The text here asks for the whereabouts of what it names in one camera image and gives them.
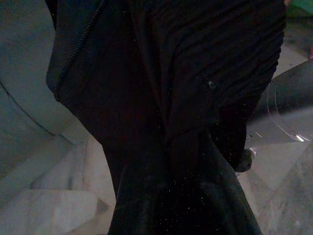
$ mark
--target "black fabric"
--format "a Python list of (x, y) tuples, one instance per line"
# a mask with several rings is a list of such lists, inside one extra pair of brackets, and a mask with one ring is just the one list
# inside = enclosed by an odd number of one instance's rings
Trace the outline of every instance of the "black fabric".
[(158, 195), (154, 212), (158, 235), (228, 235), (212, 202), (196, 186), (169, 185)]
[(197, 167), (203, 127), (220, 108), (260, 94), (270, 82), (285, 6), (281, 0), (150, 0), (131, 1), (130, 9), (171, 167), (183, 180)]
[(212, 140), (235, 169), (246, 143), (246, 122), (261, 97), (259, 92), (220, 108), (220, 121), (210, 126)]
[(109, 234), (151, 234), (156, 198), (173, 179), (197, 182), (195, 197), (205, 194), (229, 235), (261, 234), (230, 166), (200, 133), (251, 112), (236, 103), (255, 104), (270, 82), (283, 1), (107, 0), (76, 49), (99, 2), (59, 0), (47, 84), (56, 92), (68, 65), (59, 101), (103, 145), (117, 195)]
[[(47, 73), (52, 91), (98, 3), (80, 2), (84, 17), (63, 1)], [(103, 145), (115, 190), (123, 167), (154, 141), (183, 180), (197, 167), (198, 133), (270, 82), (284, 25), (282, 0), (107, 1), (60, 102)]]

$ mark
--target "pant leg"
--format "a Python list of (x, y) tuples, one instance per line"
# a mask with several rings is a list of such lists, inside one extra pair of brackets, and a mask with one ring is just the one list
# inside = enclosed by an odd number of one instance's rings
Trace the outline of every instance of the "pant leg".
[(214, 122), (214, 111), (221, 106), (225, 118), (216, 130), (222, 139), (219, 146), (228, 158), (238, 158), (245, 144), (245, 121), (239, 114), (235, 126), (227, 122), (227, 116), (236, 116), (239, 109), (233, 109), (230, 101), (270, 82), (282, 43), (282, 0), (129, 2), (165, 122), (172, 168), (177, 175), (183, 175), (181, 169), (194, 171), (198, 164), (194, 133)]
[(261, 93), (247, 96), (220, 108), (220, 122), (210, 127), (211, 136), (227, 162), (235, 168), (246, 143), (246, 122), (256, 108)]

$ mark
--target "black pants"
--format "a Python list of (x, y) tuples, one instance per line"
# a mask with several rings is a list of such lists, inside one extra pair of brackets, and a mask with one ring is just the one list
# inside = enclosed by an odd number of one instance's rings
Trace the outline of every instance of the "black pants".
[(228, 163), (235, 168), (246, 143), (246, 122), (256, 108), (257, 93), (220, 108), (220, 122), (210, 127), (212, 140)]

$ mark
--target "white marble surface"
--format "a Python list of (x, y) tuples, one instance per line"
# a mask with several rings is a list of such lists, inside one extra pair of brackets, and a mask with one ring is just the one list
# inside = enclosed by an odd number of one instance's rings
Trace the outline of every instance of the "white marble surface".
[(45, 172), (52, 169), (72, 148), (72, 144), (60, 136), (42, 145), (26, 161), (0, 181), (0, 207), (17, 195)]
[(90, 192), (25, 190), (0, 211), (0, 235), (63, 235), (103, 210)]
[(313, 234), (313, 144), (266, 205), (258, 222), (264, 235)]
[(309, 142), (266, 145), (256, 148), (251, 170), (238, 180), (253, 213), (259, 216), (309, 146)]
[(257, 147), (251, 170), (269, 189), (276, 190), (308, 145), (294, 142)]
[(94, 229), (108, 232), (115, 207), (115, 194), (102, 146), (94, 137), (89, 136), (86, 142), (74, 146), (52, 170), (33, 182), (31, 189), (67, 189), (92, 193), (104, 203), (105, 212), (86, 224), (79, 224), (78, 230), (74, 231), (83, 231), (88, 224), (96, 223), (101, 217), (101, 224)]
[(287, 44), (282, 45), (281, 49), (282, 51), (280, 53), (278, 66), (273, 76), (274, 78), (282, 74), (283, 72), (306, 62), (309, 59), (308, 56), (304, 56), (303, 54), (300, 54), (295, 49), (290, 48), (289, 45)]
[(35, 180), (31, 189), (83, 190), (86, 148), (86, 142), (74, 146), (53, 169)]

